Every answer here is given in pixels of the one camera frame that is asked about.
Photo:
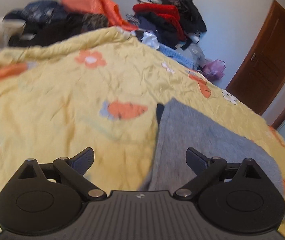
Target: wooden door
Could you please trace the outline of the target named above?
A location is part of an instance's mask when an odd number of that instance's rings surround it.
[[[226,90],[261,115],[284,82],[285,9],[274,1],[249,54]]]

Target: flower center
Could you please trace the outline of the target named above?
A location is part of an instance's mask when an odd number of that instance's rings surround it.
[[[86,61],[86,63],[88,63],[88,64],[92,64],[92,63],[95,63],[95,62],[97,62],[97,59],[95,58],[95,57],[86,57],[85,58],[85,61]]]

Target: gray garment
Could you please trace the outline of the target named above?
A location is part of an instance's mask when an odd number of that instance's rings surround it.
[[[196,175],[185,159],[189,147],[195,148],[208,158],[219,156],[229,163],[241,163],[244,158],[253,158],[281,195],[284,195],[279,167],[260,146],[176,99],[165,105],[153,169],[141,189],[169,190],[173,193],[193,179]]]

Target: bed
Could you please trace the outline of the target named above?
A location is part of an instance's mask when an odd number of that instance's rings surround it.
[[[39,163],[86,147],[85,177],[137,190],[151,167],[157,103],[176,98],[261,146],[285,186],[285,142],[265,120],[199,73],[116,27],[49,47],[0,50],[0,190],[28,157]],[[279,231],[285,236],[285,220]]]

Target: purple plastic bag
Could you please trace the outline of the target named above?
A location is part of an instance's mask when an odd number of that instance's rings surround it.
[[[210,82],[222,79],[225,75],[223,71],[226,68],[226,63],[222,60],[215,60],[212,62],[206,62],[204,68],[202,69],[203,75]]]

